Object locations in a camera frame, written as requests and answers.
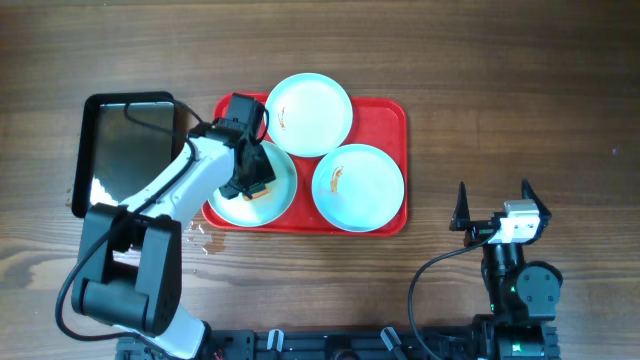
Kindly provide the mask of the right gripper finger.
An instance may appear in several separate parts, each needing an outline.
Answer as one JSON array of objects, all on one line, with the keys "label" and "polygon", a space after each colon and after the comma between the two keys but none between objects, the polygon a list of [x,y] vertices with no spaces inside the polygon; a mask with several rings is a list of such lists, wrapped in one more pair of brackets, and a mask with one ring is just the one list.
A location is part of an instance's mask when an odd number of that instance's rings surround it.
[{"label": "right gripper finger", "polygon": [[450,231],[466,231],[471,227],[471,218],[466,193],[466,186],[463,182],[459,184],[456,206],[449,224]]},{"label": "right gripper finger", "polygon": [[535,194],[527,179],[523,179],[521,182],[521,195],[523,199],[532,200],[535,203],[539,211],[539,216],[542,220],[550,220],[552,218],[552,213]]}]

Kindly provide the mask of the green and orange sponge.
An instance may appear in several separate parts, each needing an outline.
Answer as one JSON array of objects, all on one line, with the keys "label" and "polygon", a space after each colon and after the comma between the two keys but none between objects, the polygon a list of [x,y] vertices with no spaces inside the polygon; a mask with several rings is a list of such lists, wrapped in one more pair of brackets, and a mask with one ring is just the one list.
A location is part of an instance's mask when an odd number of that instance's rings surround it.
[{"label": "green and orange sponge", "polygon": [[248,192],[242,195],[242,198],[245,201],[255,200],[262,196],[265,196],[269,193],[269,188],[266,185],[261,185],[253,190],[249,190]]}]

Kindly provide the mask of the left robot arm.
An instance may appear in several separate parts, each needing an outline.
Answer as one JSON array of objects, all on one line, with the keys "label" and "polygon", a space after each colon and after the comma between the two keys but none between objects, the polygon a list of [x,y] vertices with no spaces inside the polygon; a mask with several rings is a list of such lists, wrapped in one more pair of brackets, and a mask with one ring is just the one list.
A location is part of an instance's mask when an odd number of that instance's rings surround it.
[{"label": "left robot arm", "polygon": [[181,237],[218,189],[253,198],[275,178],[260,124],[200,124],[181,153],[146,187],[118,205],[86,214],[76,265],[56,305],[118,327],[130,339],[173,359],[217,359],[210,325],[180,303]]}]

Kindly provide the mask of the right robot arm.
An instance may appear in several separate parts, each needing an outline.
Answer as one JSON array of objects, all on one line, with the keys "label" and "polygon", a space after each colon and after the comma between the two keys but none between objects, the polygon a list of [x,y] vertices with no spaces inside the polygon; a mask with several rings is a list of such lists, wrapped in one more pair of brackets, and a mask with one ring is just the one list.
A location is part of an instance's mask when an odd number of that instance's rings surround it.
[{"label": "right robot arm", "polygon": [[524,258],[524,247],[541,237],[552,213],[526,180],[521,195],[488,220],[474,221],[466,187],[459,186],[449,229],[465,233],[466,250],[482,250],[481,276],[491,308],[473,318],[467,350],[471,359],[560,357],[557,330],[549,323],[556,317],[562,274],[546,262]]}]

